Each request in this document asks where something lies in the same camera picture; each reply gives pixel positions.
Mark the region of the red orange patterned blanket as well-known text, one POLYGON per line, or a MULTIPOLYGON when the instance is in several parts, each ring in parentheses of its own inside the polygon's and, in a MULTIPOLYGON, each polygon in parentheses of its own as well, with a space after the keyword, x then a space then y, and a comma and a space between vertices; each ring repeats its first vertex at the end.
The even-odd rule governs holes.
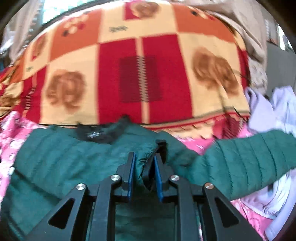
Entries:
POLYGON ((236 135, 249 116, 245 44, 198 8, 114 1, 44 29, 1 73, 1 117, 44 126, 133 123, 180 137, 236 135))

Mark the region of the beige blanket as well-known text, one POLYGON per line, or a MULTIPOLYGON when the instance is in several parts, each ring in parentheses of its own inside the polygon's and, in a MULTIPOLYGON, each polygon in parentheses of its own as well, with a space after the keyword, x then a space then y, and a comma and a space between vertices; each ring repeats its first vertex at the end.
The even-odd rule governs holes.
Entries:
POLYGON ((248 55, 267 67, 267 35, 261 5, 257 1, 177 1, 206 11, 234 28, 243 38, 248 55))

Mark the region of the floral white pillow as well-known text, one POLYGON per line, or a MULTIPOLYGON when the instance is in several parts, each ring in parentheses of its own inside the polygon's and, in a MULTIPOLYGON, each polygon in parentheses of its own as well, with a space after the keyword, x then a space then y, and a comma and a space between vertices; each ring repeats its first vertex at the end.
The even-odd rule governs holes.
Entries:
POLYGON ((263 65, 257 60, 252 59, 248 56, 248 66, 250 72, 250 84, 249 86, 253 89, 265 95, 267 92, 267 75, 263 68, 263 65))

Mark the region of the lavender puffer jacket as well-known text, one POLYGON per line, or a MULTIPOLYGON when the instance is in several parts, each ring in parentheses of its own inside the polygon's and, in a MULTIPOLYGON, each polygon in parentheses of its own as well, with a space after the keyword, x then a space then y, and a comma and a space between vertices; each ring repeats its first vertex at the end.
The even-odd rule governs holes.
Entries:
MULTIPOLYGON (((275 88, 270 100, 249 87, 245 95, 251 110, 248 123, 251 133, 281 130, 295 136, 295 93, 292 87, 275 88)), ((274 240, 295 205, 295 169, 273 184, 241 198, 241 202, 260 216, 272 220, 262 233, 266 240, 274 240)))

